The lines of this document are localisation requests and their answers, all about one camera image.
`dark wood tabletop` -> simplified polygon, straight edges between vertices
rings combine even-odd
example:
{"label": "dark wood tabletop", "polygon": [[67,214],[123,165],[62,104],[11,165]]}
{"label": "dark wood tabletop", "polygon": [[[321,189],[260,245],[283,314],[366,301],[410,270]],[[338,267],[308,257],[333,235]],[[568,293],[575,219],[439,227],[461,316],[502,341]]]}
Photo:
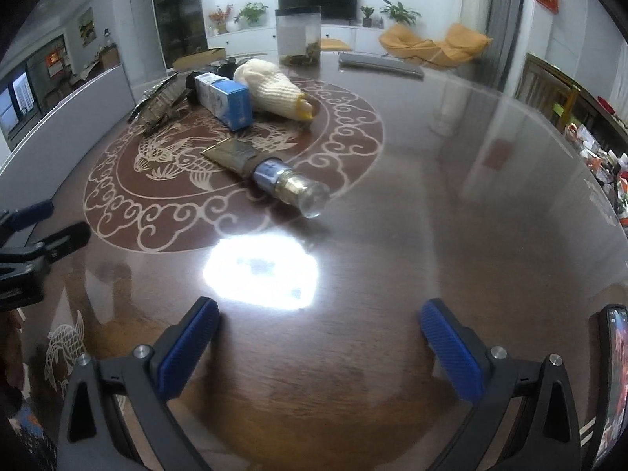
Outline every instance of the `dark wood tabletop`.
{"label": "dark wood tabletop", "polygon": [[[247,135],[330,184],[314,220],[198,161],[225,133],[204,108],[150,143],[120,123],[64,182],[31,238],[84,219],[94,235],[54,265],[23,333],[53,436],[77,352],[153,343],[203,295],[221,329],[170,405],[216,471],[426,468],[470,408],[420,332],[434,297],[488,346],[560,354],[589,422],[591,318],[626,304],[628,279],[626,237],[593,176],[514,100],[337,59],[289,72],[315,102],[310,130],[260,117]],[[137,436],[129,402],[124,413]]]}

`clear plastic container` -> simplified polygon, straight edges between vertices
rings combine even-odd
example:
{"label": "clear plastic container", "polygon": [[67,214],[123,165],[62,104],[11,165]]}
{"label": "clear plastic container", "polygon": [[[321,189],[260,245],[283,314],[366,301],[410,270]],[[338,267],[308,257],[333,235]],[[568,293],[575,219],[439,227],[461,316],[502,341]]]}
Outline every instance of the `clear plastic container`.
{"label": "clear plastic container", "polygon": [[275,10],[277,51],[282,65],[320,63],[320,7]]}

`smartphone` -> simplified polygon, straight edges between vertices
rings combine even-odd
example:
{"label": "smartphone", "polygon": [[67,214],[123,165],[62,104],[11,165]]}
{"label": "smartphone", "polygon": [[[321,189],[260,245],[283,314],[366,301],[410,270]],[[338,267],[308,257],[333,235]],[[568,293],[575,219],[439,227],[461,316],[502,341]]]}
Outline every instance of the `smartphone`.
{"label": "smartphone", "polygon": [[628,425],[628,310],[608,305],[598,314],[601,344],[600,383],[593,437],[582,469],[596,469]]}

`phone screen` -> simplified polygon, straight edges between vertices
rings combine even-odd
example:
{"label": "phone screen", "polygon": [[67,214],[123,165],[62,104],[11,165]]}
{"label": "phone screen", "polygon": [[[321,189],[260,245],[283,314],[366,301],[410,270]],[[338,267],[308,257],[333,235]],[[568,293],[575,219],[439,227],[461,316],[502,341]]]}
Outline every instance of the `phone screen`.
{"label": "phone screen", "polygon": [[608,311],[610,330],[610,384],[608,405],[602,441],[597,450],[594,466],[615,446],[628,424],[626,401],[628,398],[628,314],[613,308]]}

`glass cabinet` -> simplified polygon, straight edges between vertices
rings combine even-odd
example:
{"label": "glass cabinet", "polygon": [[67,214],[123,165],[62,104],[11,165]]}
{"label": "glass cabinet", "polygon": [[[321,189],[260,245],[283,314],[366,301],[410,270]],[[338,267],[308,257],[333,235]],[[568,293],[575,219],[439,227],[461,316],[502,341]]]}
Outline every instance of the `glass cabinet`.
{"label": "glass cabinet", "polygon": [[153,5],[168,68],[181,56],[207,51],[200,0],[153,0]]}

